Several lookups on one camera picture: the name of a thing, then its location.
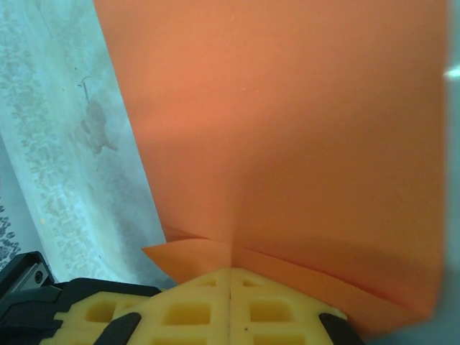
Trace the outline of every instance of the yellow foam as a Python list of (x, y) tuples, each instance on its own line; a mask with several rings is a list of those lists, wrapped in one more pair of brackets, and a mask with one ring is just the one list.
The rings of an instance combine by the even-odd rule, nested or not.
[(151, 298), (93, 295), (56, 314), (63, 327), (41, 345), (92, 344), (110, 320), (133, 312), (142, 319), (128, 345), (332, 345), (318, 316), (346, 317), (280, 283), (228, 268)]

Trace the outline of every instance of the white surface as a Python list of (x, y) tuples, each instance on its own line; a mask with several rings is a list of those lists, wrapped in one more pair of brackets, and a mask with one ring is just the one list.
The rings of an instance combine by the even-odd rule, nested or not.
[(18, 253), (43, 253), (35, 225), (0, 137), (0, 270)]
[(0, 135), (53, 273), (162, 286), (141, 247), (164, 237), (92, 2), (1, 0), (0, 61)]

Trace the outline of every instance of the square hole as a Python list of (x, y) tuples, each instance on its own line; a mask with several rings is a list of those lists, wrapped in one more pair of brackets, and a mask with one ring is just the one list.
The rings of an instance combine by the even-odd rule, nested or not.
[(206, 345), (204, 338), (159, 338), (155, 339), (152, 345)]
[(211, 279), (211, 280), (202, 282), (199, 286), (217, 286), (217, 282), (215, 279)]
[(168, 326), (208, 325), (211, 307), (208, 303), (177, 303), (169, 308), (165, 322)]
[(243, 286), (246, 286), (247, 288), (255, 288), (256, 286), (260, 286), (260, 284), (250, 279), (244, 279)]
[(109, 323), (114, 317), (116, 303), (102, 300), (94, 303), (86, 312), (85, 319), (92, 322)]
[(255, 334), (254, 345), (306, 345), (305, 336), (299, 334)]
[(255, 300), (249, 304), (251, 322), (288, 322), (293, 320), (290, 306), (283, 300)]

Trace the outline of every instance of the stain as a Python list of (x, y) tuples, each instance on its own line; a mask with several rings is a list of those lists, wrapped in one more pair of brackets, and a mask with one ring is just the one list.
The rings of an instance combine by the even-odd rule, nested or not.
[(86, 98), (86, 101), (89, 103), (88, 89), (86, 88), (86, 84), (85, 84), (85, 79), (88, 79), (88, 78), (91, 78), (91, 76), (87, 75), (85, 78), (83, 78), (81, 82), (78, 84), (78, 86), (83, 88), (83, 90), (85, 91), (85, 98)]
[(80, 126), (81, 126), (82, 130), (83, 130), (85, 133), (88, 133), (88, 134), (91, 133), (91, 131), (90, 131), (88, 125), (86, 124), (86, 121), (85, 121), (85, 120), (81, 120), (81, 121), (80, 121)]
[(95, 155), (100, 154), (104, 148), (118, 152), (119, 148), (106, 133), (107, 118), (102, 105), (92, 98), (88, 100), (85, 110), (80, 126), (76, 127), (69, 136), (71, 142), (88, 147)]

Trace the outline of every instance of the orange paper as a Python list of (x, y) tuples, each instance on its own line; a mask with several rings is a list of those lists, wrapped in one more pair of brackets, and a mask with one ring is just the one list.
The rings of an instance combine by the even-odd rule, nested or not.
[(96, 1), (178, 282), (243, 267), (363, 334), (443, 267), (446, 2)]

